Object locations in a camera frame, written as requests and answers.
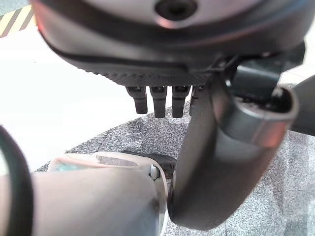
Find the screw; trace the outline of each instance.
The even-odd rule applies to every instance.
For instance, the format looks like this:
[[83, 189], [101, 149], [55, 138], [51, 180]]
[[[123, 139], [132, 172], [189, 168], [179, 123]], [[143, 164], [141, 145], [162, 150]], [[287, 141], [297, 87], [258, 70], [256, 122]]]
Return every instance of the screw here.
[[149, 176], [155, 181], [157, 178], [161, 177], [161, 173], [158, 169], [158, 167], [151, 165]]

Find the black robotic finger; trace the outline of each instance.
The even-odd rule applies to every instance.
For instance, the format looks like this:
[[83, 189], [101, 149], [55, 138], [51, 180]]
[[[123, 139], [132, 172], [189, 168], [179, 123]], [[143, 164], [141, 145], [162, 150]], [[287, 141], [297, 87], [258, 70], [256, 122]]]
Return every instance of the black robotic finger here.
[[146, 87], [126, 87], [128, 94], [134, 99], [137, 114], [148, 113]]
[[165, 117], [165, 103], [167, 95], [167, 87], [150, 87], [150, 92], [153, 97], [154, 114], [156, 118]]
[[173, 118], [183, 117], [183, 109], [185, 104], [185, 98], [188, 96], [190, 86], [174, 86], [173, 92]]

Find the gray carpet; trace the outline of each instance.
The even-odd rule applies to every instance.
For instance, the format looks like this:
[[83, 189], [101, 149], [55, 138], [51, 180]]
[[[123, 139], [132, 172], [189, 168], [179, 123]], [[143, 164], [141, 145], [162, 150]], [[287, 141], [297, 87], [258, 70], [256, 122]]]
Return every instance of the gray carpet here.
[[[176, 158], [189, 124], [152, 114], [106, 131], [71, 149], [71, 153], [132, 151]], [[315, 137], [288, 132], [278, 155], [256, 189], [224, 224], [209, 232], [168, 222], [166, 236], [314, 236]]]

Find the black cable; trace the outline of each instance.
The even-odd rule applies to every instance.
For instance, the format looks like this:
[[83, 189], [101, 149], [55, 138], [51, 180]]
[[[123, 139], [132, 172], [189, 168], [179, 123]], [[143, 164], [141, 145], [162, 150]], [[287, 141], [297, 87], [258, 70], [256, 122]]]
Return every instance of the black cable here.
[[31, 236], [33, 188], [26, 160], [8, 132], [0, 125], [0, 149], [10, 173], [11, 208], [7, 236]]

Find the black plastic housing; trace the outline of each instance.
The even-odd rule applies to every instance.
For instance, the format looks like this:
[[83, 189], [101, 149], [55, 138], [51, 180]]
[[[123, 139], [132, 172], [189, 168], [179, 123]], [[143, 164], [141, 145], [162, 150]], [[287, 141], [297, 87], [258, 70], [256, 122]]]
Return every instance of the black plastic housing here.
[[205, 84], [206, 70], [218, 58], [297, 46], [315, 11], [313, 0], [265, 0], [223, 21], [165, 29], [82, 0], [31, 2], [41, 34], [58, 55], [124, 86]]

